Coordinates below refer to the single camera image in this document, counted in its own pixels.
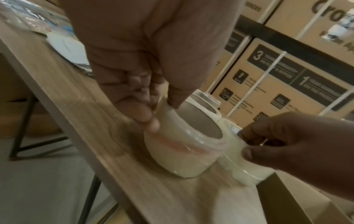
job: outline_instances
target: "hand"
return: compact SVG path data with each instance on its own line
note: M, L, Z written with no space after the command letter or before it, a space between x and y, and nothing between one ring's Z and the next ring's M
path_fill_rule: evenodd
M103 92L150 132L161 85L174 108L214 68L245 0L61 0Z
M250 145L242 150L246 160L354 200L354 123L286 113L252 123L239 135Z

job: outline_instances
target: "floor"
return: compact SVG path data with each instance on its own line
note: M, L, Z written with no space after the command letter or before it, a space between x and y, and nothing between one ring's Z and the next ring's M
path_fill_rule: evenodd
M0 139L0 223L77 223L94 172L70 140L22 152L25 159L14 162L7 160L11 143ZM101 185L87 223L96 223L114 204Z

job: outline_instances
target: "tape roll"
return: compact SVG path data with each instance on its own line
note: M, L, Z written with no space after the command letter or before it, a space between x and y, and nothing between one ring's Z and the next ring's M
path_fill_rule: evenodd
M228 148L217 122L199 107L186 100L174 110L164 97L155 113L160 130L144 133L152 158L169 172L184 178L200 175Z
M193 104L195 107L200 109L203 113L208 115L213 121L218 122L221 118L222 115L219 112L218 109L213 107L210 103L208 103L206 100L201 98L200 96L197 95L191 95L186 99L188 103Z
M215 108L219 108L221 106L220 100L215 98L213 95L211 95L209 93L205 93L199 89L194 91L193 95L200 96L201 98L206 100L208 103L210 103Z
M225 118L222 118L218 125L229 144L229 148L218 159L218 163L235 179L244 185L251 186L257 185L274 173L273 169L248 162L241 156L241 150L248 146L237 135L242 128Z

